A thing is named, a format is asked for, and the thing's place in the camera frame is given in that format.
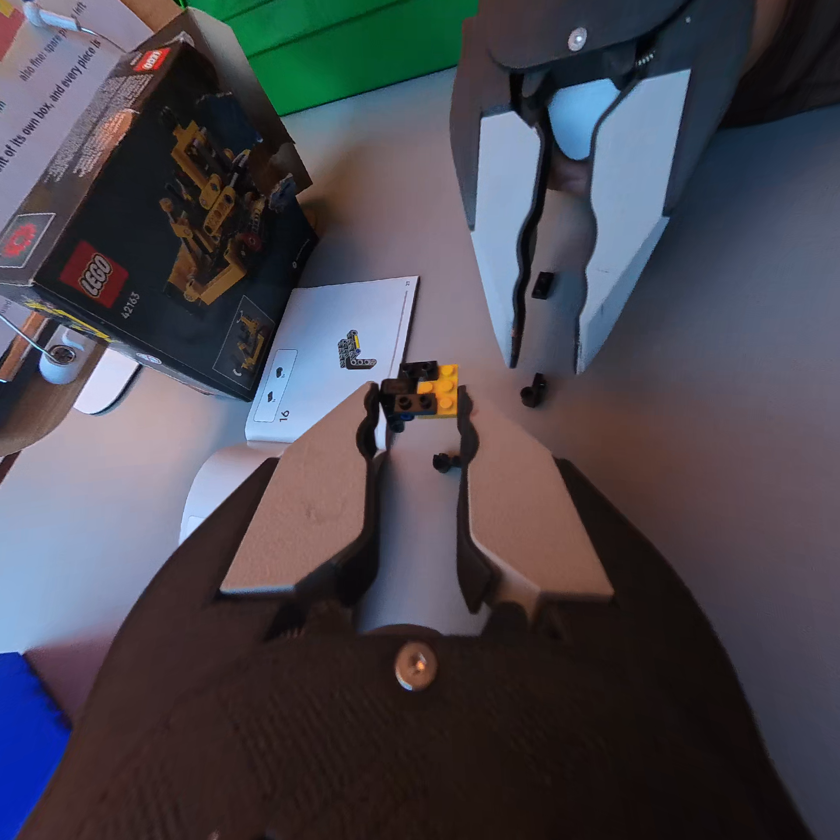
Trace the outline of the blue textured pad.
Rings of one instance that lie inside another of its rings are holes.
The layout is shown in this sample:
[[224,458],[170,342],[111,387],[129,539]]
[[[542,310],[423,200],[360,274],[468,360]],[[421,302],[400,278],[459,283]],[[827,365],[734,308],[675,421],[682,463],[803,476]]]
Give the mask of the blue textured pad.
[[1,838],[15,839],[66,750],[70,722],[19,653],[1,654]]

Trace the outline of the white instruction booklet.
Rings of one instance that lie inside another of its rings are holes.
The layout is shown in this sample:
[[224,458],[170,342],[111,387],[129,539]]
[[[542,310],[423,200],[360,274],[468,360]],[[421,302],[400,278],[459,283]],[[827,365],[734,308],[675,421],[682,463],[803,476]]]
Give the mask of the white instruction booklet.
[[403,362],[417,276],[298,288],[290,296],[245,422],[245,441],[198,470],[179,543],[265,460],[282,453],[368,382]]

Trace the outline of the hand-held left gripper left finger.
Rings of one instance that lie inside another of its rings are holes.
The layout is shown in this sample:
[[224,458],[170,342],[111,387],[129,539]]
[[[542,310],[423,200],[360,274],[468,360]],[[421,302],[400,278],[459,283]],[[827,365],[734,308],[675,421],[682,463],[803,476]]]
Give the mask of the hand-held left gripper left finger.
[[379,395],[364,382],[229,494],[245,493],[245,511],[223,531],[234,546],[221,596],[358,604],[379,569]]

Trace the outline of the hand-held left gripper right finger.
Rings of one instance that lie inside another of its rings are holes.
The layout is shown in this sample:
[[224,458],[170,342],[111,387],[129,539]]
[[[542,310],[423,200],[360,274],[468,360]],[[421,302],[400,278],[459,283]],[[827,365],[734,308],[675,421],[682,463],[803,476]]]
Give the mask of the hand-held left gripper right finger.
[[470,614],[607,606],[615,591],[546,445],[458,388],[456,574]]

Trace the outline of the brown wooden board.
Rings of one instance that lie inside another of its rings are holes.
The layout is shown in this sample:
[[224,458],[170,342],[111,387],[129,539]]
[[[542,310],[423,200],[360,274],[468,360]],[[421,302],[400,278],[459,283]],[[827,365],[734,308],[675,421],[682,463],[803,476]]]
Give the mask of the brown wooden board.
[[81,383],[53,385],[39,371],[47,342],[64,327],[43,312],[2,304],[1,362],[1,479],[4,480],[21,452],[56,430],[103,355],[82,367]]

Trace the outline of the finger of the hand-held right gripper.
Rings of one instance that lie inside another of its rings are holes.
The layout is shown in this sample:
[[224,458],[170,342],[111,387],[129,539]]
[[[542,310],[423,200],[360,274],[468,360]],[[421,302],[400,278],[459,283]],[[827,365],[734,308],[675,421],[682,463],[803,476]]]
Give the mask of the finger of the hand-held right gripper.
[[507,367],[518,365],[537,228],[547,191],[544,127],[514,111],[482,118],[471,241],[490,321]]
[[595,126],[590,187],[595,245],[577,325],[578,375],[615,327],[669,222],[665,198],[689,82],[690,69],[636,82]]

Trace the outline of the person's right forearm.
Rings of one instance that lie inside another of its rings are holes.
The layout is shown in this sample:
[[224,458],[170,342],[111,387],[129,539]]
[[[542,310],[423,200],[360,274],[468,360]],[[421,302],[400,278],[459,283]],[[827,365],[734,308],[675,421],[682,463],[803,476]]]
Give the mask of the person's right forearm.
[[749,59],[721,130],[779,121],[839,103],[839,2],[782,2],[758,9],[773,32]]

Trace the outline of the green box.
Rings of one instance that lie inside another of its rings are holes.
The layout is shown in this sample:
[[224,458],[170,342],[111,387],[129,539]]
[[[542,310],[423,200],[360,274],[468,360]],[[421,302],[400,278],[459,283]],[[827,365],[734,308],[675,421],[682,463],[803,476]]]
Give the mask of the green box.
[[190,1],[233,29],[277,113],[455,67],[477,1]]

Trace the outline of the white round base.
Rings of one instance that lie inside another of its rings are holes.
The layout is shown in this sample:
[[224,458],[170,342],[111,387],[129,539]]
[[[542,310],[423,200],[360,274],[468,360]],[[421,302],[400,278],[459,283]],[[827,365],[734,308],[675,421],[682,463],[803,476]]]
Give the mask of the white round base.
[[120,404],[140,374],[140,363],[116,350],[107,350],[91,337],[68,327],[58,328],[38,363],[38,369],[48,383],[79,384],[84,363],[92,361],[98,350],[103,350],[103,355],[74,403],[77,411],[89,416],[108,413]]

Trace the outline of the white printed paper sign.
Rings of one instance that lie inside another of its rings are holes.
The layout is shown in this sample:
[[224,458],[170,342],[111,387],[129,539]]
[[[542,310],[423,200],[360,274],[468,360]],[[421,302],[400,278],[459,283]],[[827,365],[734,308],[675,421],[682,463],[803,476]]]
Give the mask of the white printed paper sign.
[[1,225],[35,186],[123,52],[154,31],[120,1],[38,2],[81,32],[39,27],[27,2],[2,2]]

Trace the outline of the black lego box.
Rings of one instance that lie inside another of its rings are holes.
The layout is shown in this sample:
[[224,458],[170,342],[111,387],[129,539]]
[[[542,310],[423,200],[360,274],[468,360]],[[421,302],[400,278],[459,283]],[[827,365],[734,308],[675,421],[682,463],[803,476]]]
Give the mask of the black lego box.
[[2,230],[2,296],[251,402],[317,245],[312,184],[231,27],[182,11],[121,58]]

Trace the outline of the black and yellow lego assembly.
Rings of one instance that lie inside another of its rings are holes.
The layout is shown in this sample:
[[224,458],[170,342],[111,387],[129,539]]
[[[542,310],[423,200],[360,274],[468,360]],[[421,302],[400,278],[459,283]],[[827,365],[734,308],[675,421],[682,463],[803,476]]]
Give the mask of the black and yellow lego assembly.
[[415,419],[448,419],[458,413],[459,367],[435,360],[402,363],[383,380],[379,399],[388,430],[401,433]]

